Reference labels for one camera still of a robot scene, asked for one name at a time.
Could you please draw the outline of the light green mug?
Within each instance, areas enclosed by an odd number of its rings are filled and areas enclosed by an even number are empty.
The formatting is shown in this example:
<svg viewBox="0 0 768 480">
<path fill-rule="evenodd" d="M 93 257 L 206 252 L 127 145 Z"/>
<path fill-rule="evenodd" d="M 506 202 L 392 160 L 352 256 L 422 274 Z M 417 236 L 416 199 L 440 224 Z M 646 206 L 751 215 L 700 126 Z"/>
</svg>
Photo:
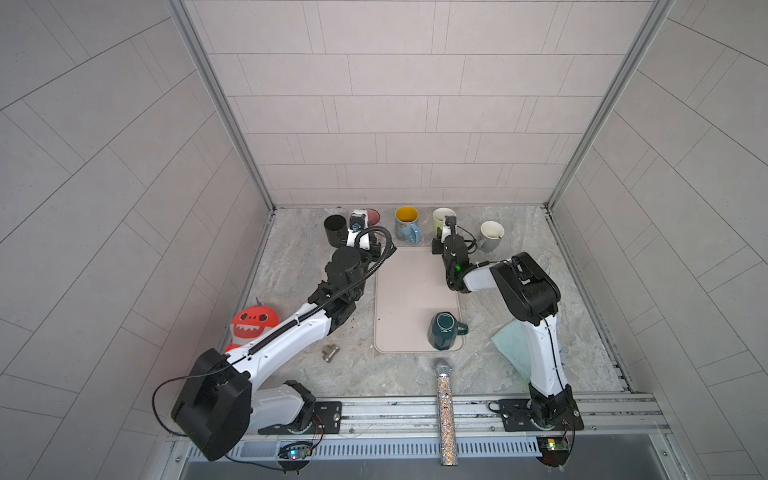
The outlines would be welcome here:
<svg viewBox="0 0 768 480">
<path fill-rule="evenodd" d="M 456 212 L 453 209 L 447 207 L 440 207 L 433 211 L 433 229 L 435 238 L 442 241 L 444 238 L 443 231 L 445 229 L 445 220 L 447 217 L 455 217 Z"/>
</svg>

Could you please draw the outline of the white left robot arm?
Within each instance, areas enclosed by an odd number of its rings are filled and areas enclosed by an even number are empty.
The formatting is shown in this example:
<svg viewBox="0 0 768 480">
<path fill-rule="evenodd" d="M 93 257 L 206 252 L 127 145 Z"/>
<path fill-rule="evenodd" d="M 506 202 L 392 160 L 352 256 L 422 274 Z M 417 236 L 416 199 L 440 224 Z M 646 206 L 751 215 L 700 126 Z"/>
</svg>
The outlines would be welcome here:
<svg viewBox="0 0 768 480">
<path fill-rule="evenodd" d="M 366 281 L 396 251 L 391 233 L 376 225 L 361 230 L 333 253 L 320 282 L 300 309 L 265 335 L 220 353 L 209 349 L 180 377 L 183 387 L 171 418 L 209 461 L 227 454 L 249 428 L 295 430 L 311 422 L 315 398 L 296 381 L 271 389 L 262 384 L 306 347 L 341 327 L 356 309 Z"/>
</svg>

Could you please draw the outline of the pink cartoon mug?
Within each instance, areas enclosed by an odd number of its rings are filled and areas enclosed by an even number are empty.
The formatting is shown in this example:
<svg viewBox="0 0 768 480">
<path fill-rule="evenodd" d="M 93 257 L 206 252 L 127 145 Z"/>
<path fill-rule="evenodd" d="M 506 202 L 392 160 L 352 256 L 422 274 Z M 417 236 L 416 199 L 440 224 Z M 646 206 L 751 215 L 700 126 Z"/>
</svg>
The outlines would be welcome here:
<svg viewBox="0 0 768 480">
<path fill-rule="evenodd" d="M 367 217 L 367 225 L 369 227 L 376 226 L 376 225 L 378 225 L 380 223 L 381 215 L 375 209 L 367 209 L 366 210 L 366 217 Z"/>
</svg>

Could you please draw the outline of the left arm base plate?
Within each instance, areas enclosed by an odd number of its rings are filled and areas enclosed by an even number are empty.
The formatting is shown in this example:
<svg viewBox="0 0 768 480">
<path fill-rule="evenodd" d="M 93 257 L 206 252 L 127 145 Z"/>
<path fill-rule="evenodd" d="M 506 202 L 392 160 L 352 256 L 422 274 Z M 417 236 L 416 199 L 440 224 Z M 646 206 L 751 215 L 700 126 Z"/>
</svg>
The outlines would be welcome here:
<svg viewBox="0 0 768 480">
<path fill-rule="evenodd" d="M 309 435 L 319 432 L 316 420 L 320 419 L 325 434 L 338 434 L 342 417 L 343 404 L 340 401 L 316 401 L 306 427 L 297 425 L 272 425 L 258 430 L 259 435 Z"/>
</svg>

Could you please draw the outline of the black mug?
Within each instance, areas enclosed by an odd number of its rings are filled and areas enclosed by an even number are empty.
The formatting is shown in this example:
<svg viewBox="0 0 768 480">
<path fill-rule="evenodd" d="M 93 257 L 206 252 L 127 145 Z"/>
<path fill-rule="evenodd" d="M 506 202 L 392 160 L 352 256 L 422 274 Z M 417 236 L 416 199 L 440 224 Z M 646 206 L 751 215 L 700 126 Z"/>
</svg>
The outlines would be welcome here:
<svg viewBox="0 0 768 480">
<path fill-rule="evenodd" d="M 347 245 L 348 226 L 344 216 L 334 214 L 328 216 L 323 223 L 328 243 L 334 248 Z"/>
</svg>

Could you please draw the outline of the grey mug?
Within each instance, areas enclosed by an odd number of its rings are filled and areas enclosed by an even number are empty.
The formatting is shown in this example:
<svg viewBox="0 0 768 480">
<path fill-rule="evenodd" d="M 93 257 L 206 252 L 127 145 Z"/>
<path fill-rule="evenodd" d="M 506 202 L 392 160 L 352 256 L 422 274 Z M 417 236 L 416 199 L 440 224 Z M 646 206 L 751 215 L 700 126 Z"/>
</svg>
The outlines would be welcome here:
<svg viewBox="0 0 768 480">
<path fill-rule="evenodd" d="M 505 236 L 503 225 L 496 221 L 485 221 L 480 226 L 478 249 L 484 253 L 494 251 Z"/>
</svg>

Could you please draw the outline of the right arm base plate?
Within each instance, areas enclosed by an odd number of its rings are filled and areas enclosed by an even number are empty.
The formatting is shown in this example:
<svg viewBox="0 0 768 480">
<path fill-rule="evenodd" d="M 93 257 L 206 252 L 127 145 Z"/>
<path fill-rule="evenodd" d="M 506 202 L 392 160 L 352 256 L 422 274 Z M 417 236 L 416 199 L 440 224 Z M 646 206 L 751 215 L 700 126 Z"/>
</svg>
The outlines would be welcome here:
<svg viewBox="0 0 768 480">
<path fill-rule="evenodd" d="M 583 418 L 573 402 L 558 407 L 543 424 L 535 422 L 529 404 L 529 399 L 507 398 L 491 401 L 487 408 L 500 417 L 505 432 L 563 432 L 582 431 L 585 428 Z"/>
</svg>

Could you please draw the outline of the blue cartoon mug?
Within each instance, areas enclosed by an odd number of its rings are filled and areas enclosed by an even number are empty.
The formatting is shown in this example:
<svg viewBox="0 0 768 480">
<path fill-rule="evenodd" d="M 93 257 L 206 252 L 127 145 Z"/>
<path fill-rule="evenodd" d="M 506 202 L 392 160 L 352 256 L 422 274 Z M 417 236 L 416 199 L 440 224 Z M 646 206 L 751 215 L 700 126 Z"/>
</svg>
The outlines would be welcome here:
<svg viewBox="0 0 768 480">
<path fill-rule="evenodd" d="M 411 206 L 403 206 L 396 210 L 396 237 L 414 245 L 421 243 L 422 235 L 418 225 L 419 212 Z"/>
</svg>

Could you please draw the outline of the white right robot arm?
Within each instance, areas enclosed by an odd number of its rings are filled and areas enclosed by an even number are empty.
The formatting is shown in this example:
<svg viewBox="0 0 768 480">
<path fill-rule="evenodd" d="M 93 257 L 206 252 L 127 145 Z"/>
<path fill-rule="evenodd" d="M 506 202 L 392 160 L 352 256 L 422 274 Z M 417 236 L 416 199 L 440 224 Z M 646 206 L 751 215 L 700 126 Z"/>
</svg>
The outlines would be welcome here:
<svg viewBox="0 0 768 480">
<path fill-rule="evenodd" d="M 487 289 L 500 292 L 526 332 L 531 421 L 541 430 L 559 427 L 562 415 L 572 411 L 575 402 L 556 346 L 561 300 L 558 286 L 527 252 L 505 260 L 472 263 L 454 215 L 442 220 L 432 241 L 432 253 L 442 257 L 450 290 L 463 294 Z"/>
</svg>

